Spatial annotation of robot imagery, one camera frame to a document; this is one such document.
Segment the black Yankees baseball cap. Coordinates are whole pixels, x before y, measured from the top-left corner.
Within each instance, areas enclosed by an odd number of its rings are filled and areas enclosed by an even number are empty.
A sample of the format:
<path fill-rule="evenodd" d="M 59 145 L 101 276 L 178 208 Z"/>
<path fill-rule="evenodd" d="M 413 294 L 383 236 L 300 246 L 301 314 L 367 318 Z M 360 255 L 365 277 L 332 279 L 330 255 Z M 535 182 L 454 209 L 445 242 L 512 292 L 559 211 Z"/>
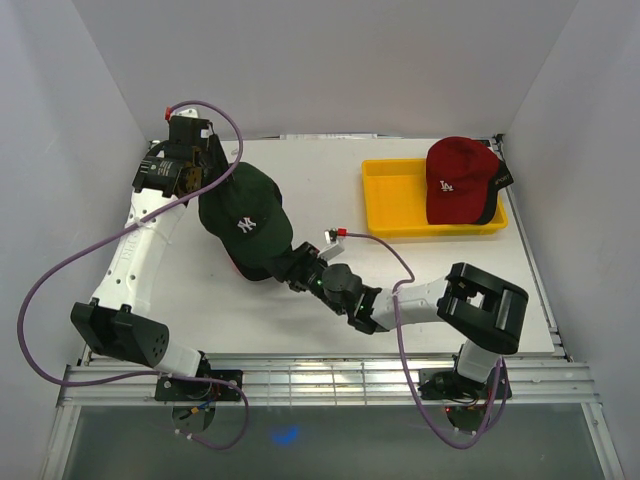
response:
<path fill-rule="evenodd" d="M 292 229 L 277 184 L 250 165 L 245 167 L 245 173 L 234 176 L 233 206 L 240 207 L 234 211 L 239 233 L 225 248 L 246 279 L 259 281 L 271 277 L 269 260 L 290 250 Z"/>

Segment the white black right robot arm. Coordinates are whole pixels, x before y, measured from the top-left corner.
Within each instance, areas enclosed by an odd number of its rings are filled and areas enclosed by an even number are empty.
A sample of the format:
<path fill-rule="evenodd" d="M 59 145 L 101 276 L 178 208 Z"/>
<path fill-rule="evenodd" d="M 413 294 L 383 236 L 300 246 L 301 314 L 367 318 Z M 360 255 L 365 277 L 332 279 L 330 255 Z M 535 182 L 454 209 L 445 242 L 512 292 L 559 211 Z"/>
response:
<path fill-rule="evenodd" d="M 474 397 L 488 384 L 500 356 L 519 350 L 529 294 L 468 263 L 456 263 L 431 283 L 374 288 L 343 263 L 328 264 L 309 243 L 266 263 L 296 292 L 310 292 L 355 330 L 373 335 L 404 325 L 444 322 L 465 336 L 451 375 L 454 390 Z"/>

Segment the red baseball cap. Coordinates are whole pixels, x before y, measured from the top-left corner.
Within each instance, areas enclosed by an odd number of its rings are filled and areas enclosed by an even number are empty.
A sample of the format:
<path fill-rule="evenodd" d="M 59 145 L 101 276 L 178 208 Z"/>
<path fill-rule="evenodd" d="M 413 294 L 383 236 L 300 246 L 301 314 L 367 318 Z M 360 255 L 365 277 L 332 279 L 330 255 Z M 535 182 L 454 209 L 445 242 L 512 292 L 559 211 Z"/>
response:
<path fill-rule="evenodd" d="M 499 158 L 466 137 L 436 142 L 426 156 L 426 218 L 431 225 L 485 225 L 496 211 Z"/>

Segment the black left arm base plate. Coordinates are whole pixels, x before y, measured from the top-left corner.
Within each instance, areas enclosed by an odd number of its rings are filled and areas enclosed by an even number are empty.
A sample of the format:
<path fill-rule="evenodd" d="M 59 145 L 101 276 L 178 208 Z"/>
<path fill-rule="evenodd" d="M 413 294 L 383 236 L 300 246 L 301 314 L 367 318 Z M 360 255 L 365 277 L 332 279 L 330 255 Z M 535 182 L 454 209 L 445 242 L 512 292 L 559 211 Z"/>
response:
<path fill-rule="evenodd" d="M 242 387 L 244 372 L 236 369 L 212 370 L 208 376 Z M 219 383 L 185 381 L 162 376 L 156 383 L 154 399 L 161 402 L 239 401 L 240 394 Z"/>

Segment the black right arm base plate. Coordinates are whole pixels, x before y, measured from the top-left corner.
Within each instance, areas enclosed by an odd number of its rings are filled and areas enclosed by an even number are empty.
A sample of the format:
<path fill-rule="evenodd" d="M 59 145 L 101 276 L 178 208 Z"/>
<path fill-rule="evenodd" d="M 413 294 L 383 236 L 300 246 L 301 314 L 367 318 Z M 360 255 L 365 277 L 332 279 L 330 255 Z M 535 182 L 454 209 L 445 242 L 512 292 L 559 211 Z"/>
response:
<path fill-rule="evenodd" d="M 496 400 L 511 399 L 512 389 L 504 369 L 500 370 L 497 387 L 494 387 L 496 372 L 497 368 L 493 367 L 487 380 L 481 383 L 453 370 L 420 369 L 418 391 L 422 400 L 488 400 L 493 391 L 496 391 Z"/>

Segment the dark green Yankees cap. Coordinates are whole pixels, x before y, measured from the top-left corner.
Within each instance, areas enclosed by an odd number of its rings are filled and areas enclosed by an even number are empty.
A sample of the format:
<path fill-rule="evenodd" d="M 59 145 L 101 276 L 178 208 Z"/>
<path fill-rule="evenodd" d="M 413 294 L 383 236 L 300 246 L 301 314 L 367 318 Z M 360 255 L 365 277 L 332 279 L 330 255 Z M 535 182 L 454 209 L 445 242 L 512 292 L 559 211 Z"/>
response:
<path fill-rule="evenodd" d="M 238 163 L 227 181 L 199 196 L 198 215 L 238 269 L 263 269 L 291 250 L 293 229 L 279 187 L 249 163 Z"/>

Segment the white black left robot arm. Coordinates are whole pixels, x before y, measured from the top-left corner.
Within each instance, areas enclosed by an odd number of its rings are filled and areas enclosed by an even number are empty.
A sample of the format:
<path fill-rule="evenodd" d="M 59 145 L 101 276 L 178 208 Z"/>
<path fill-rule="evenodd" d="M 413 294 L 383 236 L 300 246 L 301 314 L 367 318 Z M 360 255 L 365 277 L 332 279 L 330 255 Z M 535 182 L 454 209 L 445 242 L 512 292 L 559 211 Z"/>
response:
<path fill-rule="evenodd" d="M 207 174 L 228 167 L 211 121 L 193 108 L 168 116 L 169 137 L 151 148 L 132 182 L 126 234 L 89 302 L 76 303 L 71 322 L 92 352 L 178 376 L 190 399 L 205 397 L 212 376 L 203 355 L 172 340 L 166 325 L 149 319 L 156 274 L 186 209 L 186 196 Z"/>

